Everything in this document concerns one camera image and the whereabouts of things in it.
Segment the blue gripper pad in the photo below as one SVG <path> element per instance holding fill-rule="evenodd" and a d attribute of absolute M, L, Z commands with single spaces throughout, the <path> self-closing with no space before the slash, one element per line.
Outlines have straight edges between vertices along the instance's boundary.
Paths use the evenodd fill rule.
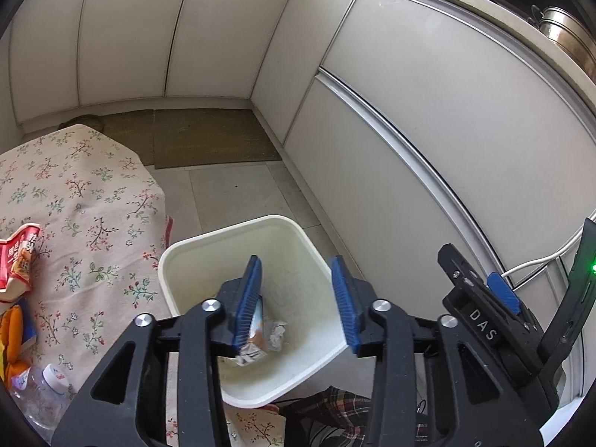
<path fill-rule="evenodd" d="M 234 346 L 238 349 L 242 348 L 248 341 L 248 332 L 259 300 L 262 278 L 263 265 L 261 259 L 257 256 L 251 256 L 240 280 L 242 297 L 237 306 L 234 330 Z"/>
<path fill-rule="evenodd" d="M 342 320 L 343 332 L 348 346 L 357 355 L 360 346 L 359 313 L 354 303 L 354 285 L 343 259 L 340 256 L 332 260 L 332 284 L 336 296 L 337 309 Z"/>
<path fill-rule="evenodd" d="M 516 316 L 521 312 L 522 309 L 520 307 L 519 298 L 498 272 L 491 272 L 486 278 L 486 285 L 488 286 L 488 289 L 490 289 L 492 293 Z"/>

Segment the floral tablecloth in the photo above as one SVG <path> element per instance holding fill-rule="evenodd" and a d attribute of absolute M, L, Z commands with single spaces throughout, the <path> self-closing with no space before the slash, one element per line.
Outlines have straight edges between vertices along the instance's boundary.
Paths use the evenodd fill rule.
<path fill-rule="evenodd" d="M 74 393 L 139 312 L 170 315 L 157 280 L 165 197 L 136 154 L 77 124 L 0 155 L 0 237 L 26 222 L 42 226 L 30 359 L 62 365 Z"/>

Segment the blue clip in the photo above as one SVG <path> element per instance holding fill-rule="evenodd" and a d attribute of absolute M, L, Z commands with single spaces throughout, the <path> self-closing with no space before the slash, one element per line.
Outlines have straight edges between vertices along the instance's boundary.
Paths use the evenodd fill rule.
<path fill-rule="evenodd" d="M 486 285 L 516 316 L 522 311 L 519 298 L 498 272 L 491 272 L 486 278 Z"/>

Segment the stainless steel pot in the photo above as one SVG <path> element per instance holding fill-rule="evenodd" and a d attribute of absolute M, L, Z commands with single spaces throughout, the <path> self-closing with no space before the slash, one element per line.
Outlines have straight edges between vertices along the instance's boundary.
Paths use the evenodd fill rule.
<path fill-rule="evenodd" d="M 561 8 L 549 6 L 544 10 L 538 28 L 596 84 L 596 41 L 573 15 Z"/>

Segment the metal screw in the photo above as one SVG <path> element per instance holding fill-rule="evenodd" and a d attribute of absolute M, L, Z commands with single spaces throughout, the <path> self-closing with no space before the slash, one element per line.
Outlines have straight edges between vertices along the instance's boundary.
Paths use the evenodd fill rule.
<path fill-rule="evenodd" d="M 217 311 L 221 307 L 221 303 L 217 299 L 207 299 L 203 302 L 201 307 L 204 311 L 211 312 Z"/>
<path fill-rule="evenodd" d="M 389 301 L 385 301 L 384 299 L 377 299 L 374 301 L 374 303 L 372 303 L 372 308 L 375 311 L 380 312 L 388 311 L 391 309 L 391 303 Z"/>
<path fill-rule="evenodd" d="M 135 318 L 135 324 L 139 328 L 144 328 L 145 326 L 150 325 L 152 321 L 153 321 L 153 318 L 151 317 L 150 314 L 139 314 Z"/>
<path fill-rule="evenodd" d="M 455 328 L 458 325 L 457 318 L 445 315 L 440 319 L 440 323 L 446 328 Z"/>

